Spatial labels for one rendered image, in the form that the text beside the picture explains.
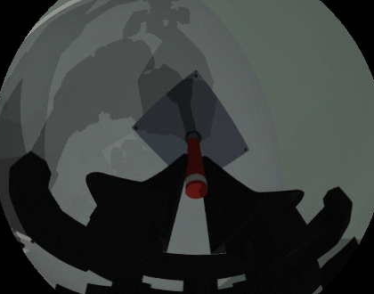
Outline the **red peg with white band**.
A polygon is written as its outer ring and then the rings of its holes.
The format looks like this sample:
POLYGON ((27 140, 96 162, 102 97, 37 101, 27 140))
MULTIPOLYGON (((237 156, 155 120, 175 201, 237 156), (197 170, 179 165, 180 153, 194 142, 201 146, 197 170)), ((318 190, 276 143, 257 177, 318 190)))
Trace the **red peg with white band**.
POLYGON ((198 137, 188 140, 188 160, 186 176, 186 194, 192 198, 202 198, 208 193, 207 183, 202 166, 202 154, 198 137))

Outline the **dark grey sloped panel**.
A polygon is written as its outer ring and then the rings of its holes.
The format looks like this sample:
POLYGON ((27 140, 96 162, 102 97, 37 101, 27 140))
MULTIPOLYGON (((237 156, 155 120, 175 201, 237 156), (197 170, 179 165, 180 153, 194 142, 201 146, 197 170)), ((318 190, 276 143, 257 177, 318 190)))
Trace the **dark grey sloped panel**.
POLYGON ((198 137, 202 157, 221 168, 250 151, 229 112, 195 69, 134 123, 133 130, 167 165, 198 137))

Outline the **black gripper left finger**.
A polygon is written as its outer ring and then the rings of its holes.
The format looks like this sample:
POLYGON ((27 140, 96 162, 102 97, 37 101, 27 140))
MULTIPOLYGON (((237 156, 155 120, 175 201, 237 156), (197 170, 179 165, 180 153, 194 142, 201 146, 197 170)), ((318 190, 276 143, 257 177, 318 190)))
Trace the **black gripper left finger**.
POLYGON ((129 214, 156 219, 162 249, 167 251, 186 180, 188 160, 190 155, 184 153, 162 172, 144 182, 91 172, 86 175, 86 185, 97 205, 101 203, 129 214))

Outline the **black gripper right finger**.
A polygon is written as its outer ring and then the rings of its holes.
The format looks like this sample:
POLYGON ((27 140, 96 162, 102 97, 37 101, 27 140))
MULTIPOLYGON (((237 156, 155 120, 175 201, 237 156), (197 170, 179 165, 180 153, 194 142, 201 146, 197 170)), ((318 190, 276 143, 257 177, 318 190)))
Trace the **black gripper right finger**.
POLYGON ((238 182, 208 157, 202 157, 208 193, 204 208, 211 254, 225 253, 226 244, 240 235, 241 230, 259 212, 296 208, 304 191, 289 190, 255 192, 238 182))

